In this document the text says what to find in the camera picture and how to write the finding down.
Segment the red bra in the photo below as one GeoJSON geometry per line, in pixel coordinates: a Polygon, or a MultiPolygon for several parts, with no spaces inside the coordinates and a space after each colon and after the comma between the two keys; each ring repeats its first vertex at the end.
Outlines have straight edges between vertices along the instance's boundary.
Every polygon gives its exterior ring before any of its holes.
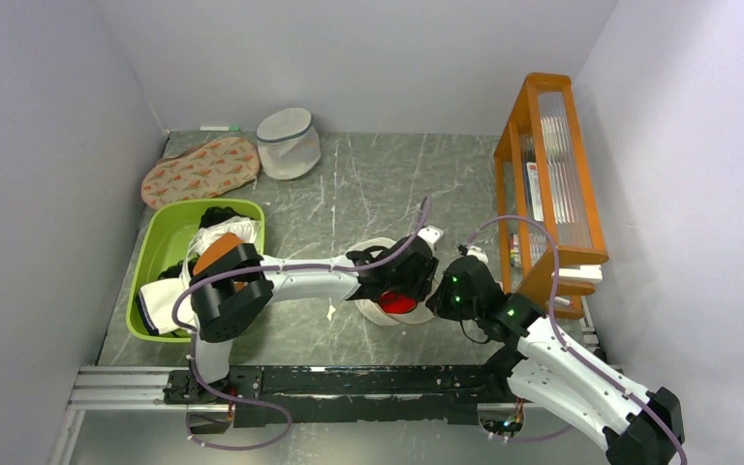
{"type": "Polygon", "coordinates": [[[386,292],[377,299],[378,306],[388,315],[406,315],[418,307],[413,298],[396,292],[386,292]]]}

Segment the orange bra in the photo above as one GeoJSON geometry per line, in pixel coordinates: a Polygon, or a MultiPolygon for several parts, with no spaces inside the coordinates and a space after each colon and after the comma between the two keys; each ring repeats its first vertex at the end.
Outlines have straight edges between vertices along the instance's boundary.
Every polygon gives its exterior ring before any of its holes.
{"type": "Polygon", "coordinates": [[[215,239],[199,256],[192,269],[193,277],[211,268],[217,261],[230,253],[234,248],[243,244],[244,241],[232,232],[226,232],[215,239]]]}

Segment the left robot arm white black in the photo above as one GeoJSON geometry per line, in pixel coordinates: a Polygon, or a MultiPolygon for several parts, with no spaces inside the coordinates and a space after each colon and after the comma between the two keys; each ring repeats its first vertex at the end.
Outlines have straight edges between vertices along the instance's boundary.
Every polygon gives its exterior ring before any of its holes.
{"type": "Polygon", "coordinates": [[[432,314],[421,303],[438,264],[432,242],[418,235],[368,239],[311,262],[261,255],[253,244],[225,235],[201,254],[189,293],[180,298],[194,312],[191,391],[207,403],[226,396],[232,341],[270,304],[327,298],[353,302],[378,326],[428,322],[432,314]]]}

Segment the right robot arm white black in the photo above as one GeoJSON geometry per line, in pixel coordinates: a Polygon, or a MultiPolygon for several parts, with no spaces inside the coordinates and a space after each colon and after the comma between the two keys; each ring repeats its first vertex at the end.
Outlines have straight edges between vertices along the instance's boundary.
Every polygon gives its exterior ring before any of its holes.
{"type": "Polygon", "coordinates": [[[577,344],[529,297],[506,294],[470,256],[445,270],[427,307],[442,319],[471,320],[501,343],[486,363],[484,389],[547,409],[604,451],[611,464],[668,464],[685,440],[678,397],[651,390],[577,344]]]}

